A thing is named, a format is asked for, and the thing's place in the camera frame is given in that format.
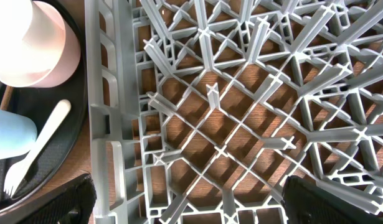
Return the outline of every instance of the gray plastic dish rack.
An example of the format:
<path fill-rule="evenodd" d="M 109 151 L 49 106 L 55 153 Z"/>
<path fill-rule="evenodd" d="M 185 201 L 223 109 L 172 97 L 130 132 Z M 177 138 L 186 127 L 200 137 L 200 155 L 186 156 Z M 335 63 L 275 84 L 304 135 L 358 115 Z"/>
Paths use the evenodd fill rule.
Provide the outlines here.
<path fill-rule="evenodd" d="M 339 198 L 375 215 L 383 213 L 383 165 L 379 165 L 374 143 L 383 147 L 383 123 L 376 122 L 383 116 L 383 93 L 371 93 L 367 86 L 383 82 L 383 0 L 348 1 L 348 0 L 240 0 L 239 12 L 229 6 L 228 0 L 189 0 L 181 6 L 172 5 L 165 0 L 88 0 L 85 1 L 88 95 L 90 115 L 92 177 L 97 191 L 97 202 L 94 208 L 96 223 L 183 223 L 188 215 L 207 213 L 220 214 L 222 223 L 238 223 L 239 211 L 251 211 L 251 222 L 261 223 L 257 210 L 277 208 L 282 223 L 287 217 L 283 207 L 282 186 L 289 175 L 300 170 L 312 178 L 316 185 Z M 365 2 L 364 7 L 358 3 Z M 206 5 L 213 6 L 212 14 L 207 17 Z M 268 12 L 254 14 L 253 11 L 263 6 Z M 174 13 L 173 22 L 167 26 L 160 9 L 165 7 Z M 194 7 L 196 20 L 188 11 Z M 216 22 L 220 13 L 226 13 L 232 19 Z M 100 19 L 105 20 L 106 30 L 101 30 Z M 175 30 L 181 20 L 193 24 L 193 27 Z M 290 21 L 303 26 L 300 34 L 293 36 Z M 150 26 L 152 38 L 144 40 L 144 49 L 139 46 L 139 27 Z M 219 31 L 232 29 L 228 34 Z M 233 41 L 235 36 L 240 43 Z M 327 44 L 310 46 L 312 40 L 320 36 Z M 179 39 L 188 38 L 186 43 Z M 211 38 L 220 42 L 217 52 L 212 50 Z M 261 54 L 266 41 L 280 46 L 280 51 Z M 378 43 L 372 50 L 360 46 Z M 201 47 L 201 55 L 193 51 L 194 44 Z M 102 65 L 101 46 L 106 48 L 108 66 Z M 216 62 L 218 56 L 228 47 L 242 58 Z M 178 68 L 180 61 L 190 55 L 201 62 L 201 66 Z M 268 62 L 285 59 L 279 68 Z M 361 71 L 354 75 L 352 58 L 364 64 Z M 318 69 L 318 74 L 311 81 L 304 83 L 301 74 L 301 63 L 309 63 Z M 237 78 L 245 68 L 255 64 L 268 72 L 267 77 L 256 91 L 250 91 Z M 286 65 L 291 71 L 285 71 Z M 224 72 L 229 67 L 240 67 L 234 75 Z M 144 94 L 141 91 L 141 71 L 154 69 L 156 92 Z M 227 81 L 223 92 L 218 84 L 206 85 L 207 94 L 202 94 L 196 85 L 207 72 L 213 72 Z M 182 78 L 198 74 L 192 82 Z M 110 104 L 103 100 L 103 78 L 108 81 Z M 162 86 L 168 79 L 175 79 L 186 86 L 177 104 L 171 103 L 163 96 Z M 289 112 L 269 104 L 267 100 L 280 86 L 287 85 L 294 89 L 298 98 Z M 236 88 L 249 96 L 253 103 L 243 118 L 236 118 L 226 112 L 220 102 L 229 92 Z M 190 123 L 178 113 L 178 109 L 190 94 L 196 94 L 208 102 L 209 111 L 197 123 Z M 326 99 L 337 96 L 335 103 Z M 373 101 L 376 106 L 369 116 L 365 115 L 361 98 Z M 315 103 L 328 111 L 319 128 L 313 128 L 310 103 Z M 343 108 L 348 104 L 351 112 Z M 272 135 L 264 138 L 258 135 L 244 121 L 251 111 L 260 105 L 281 118 Z M 292 117 L 299 106 L 303 123 Z M 222 144 L 217 144 L 200 127 L 213 111 L 220 111 L 231 119 L 235 128 Z M 159 115 L 160 133 L 147 134 L 146 116 Z M 166 125 L 171 118 L 178 118 L 190 129 L 191 133 L 180 148 L 173 148 L 166 141 Z M 333 119 L 340 119 L 348 125 L 344 128 L 326 128 Z M 133 139 L 132 120 L 138 120 L 139 140 Z M 294 158 L 284 153 L 294 150 L 294 136 L 276 136 L 284 125 L 290 125 L 307 138 L 307 143 Z M 270 184 L 253 169 L 263 150 L 255 155 L 250 165 L 245 165 L 227 149 L 227 143 L 238 129 L 244 129 L 263 142 L 265 151 L 273 151 L 287 160 L 290 165 L 276 184 Z M 215 154 L 203 169 L 190 162 L 181 153 L 195 135 L 200 135 L 214 145 Z M 161 137 L 162 149 L 147 150 L 148 139 Z M 113 147 L 113 164 L 115 169 L 116 202 L 110 206 L 108 187 L 108 158 L 106 143 Z M 350 142 L 346 150 L 334 147 L 332 142 Z M 135 165 L 135 144 L 141 147 L 141 164 Z M 324 173 L 318 148 L 323 147 L 337 155 L 339 160 L 331 172 Z M 363 163 L 354 156 L 360 152 Z M 302 165 L 306 155 L 310 155 L 313 171 Z M 231 188 L 223 188 L 217 181 L 207 175 L 210 165 L 219 156 L 231 158 L 244 169 L 242 175 Z M 183 192 L 178 192 L 171 184 L 171 169 L 174 162 L 183 160 L 197 174 L 196 179 Z M 151 168 L 162 166 L 166 175 L 167 204 L 153 202 L 153 183 Z M 137 171 L 143 173 L 143 190 L 137 189 Z M 234 189 L 245 178 L 252 175 L 266 187 L 270 193 L 262 201 L 242 203 L 234 196 Z M 214 207 L 197 207 L 187 196 L 199 180 L 204 180 L 221 191 L 222 200 Z M 362 190 L 355 186 L 365 185 Z M 144 197 L 145 205 L 139 198 Z M 145 217 L 139 215 L 139 207 L 146 207 Z"/>

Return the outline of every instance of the black tray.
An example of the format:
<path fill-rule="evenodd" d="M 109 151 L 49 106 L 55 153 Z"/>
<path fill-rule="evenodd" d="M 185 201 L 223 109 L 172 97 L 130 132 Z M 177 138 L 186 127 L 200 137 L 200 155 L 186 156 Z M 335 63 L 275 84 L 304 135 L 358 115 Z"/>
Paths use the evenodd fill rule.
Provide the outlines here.
<path fill-rule="evenodd" d="M 75 32 L 82 48 L 79 66 L 65 83 L 53 88 L 15 88 L 9 104 L 9 111 L 24 115 L 35 122 L 38 132 L 47 121 L 54 106 L 62 99 L 71 102 L 72 108 L 44 150 L 31 165 L 25 180 L 14 198 L 3 192 L 4 178 L 8 168 L 25 156 L 0 160 L 0 213 L 7 211 L 43 187 L 58 171 L 75 145 L 87 111 L 87 76 L 85 38 L 67 10 L 56 0 L 43 0 L 54 6 Z M 0 90 L 0 101 L 4 88 Z"/>

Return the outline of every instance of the light blue cup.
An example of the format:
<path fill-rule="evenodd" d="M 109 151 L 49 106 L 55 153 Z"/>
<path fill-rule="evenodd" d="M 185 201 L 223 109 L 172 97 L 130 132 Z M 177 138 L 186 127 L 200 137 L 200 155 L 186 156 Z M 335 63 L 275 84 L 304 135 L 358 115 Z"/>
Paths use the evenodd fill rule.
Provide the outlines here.
<path fill-rule="evenodd" d="M 27 153 L 36 137 L 36 125 L 31 119 L 0 110 L 0 159 Z"/>

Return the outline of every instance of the dish rack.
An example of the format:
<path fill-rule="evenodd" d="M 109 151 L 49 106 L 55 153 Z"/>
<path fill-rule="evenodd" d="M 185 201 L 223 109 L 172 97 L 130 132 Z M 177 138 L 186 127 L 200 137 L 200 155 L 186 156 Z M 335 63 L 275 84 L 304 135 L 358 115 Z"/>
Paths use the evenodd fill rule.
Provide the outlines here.
<path fill-rule="evenodd" d="M 286 223 L 290 175 L 383 213 L 383 0 L 91 0 L 85 17 L 96 223 L 261 223 L 268 210 Z M 266 154 L 280 173 L 261 172 Z M 226 162 L 232 174 L 212 172 Z"/>

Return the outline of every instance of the utensil handle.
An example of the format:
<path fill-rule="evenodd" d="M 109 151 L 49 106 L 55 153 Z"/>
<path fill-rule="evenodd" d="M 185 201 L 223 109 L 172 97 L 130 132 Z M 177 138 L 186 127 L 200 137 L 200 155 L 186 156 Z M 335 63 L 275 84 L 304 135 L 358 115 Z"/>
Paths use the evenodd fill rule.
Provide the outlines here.
<path fill-rule="evenodd" d="M 68 112 L 71 110 L 71 103 L 68 100 L 60 100 L 57 106 L 50 114 L 42 131 L 36 139 L 34 147 L 28 152 L 25 160 L 29 161 L 29 165 L 35 160 L 37 155 L 46 145 L 47 141 L 54 134 L 55 130 L 60 126 L 61 122 L 65 119 Z"/>

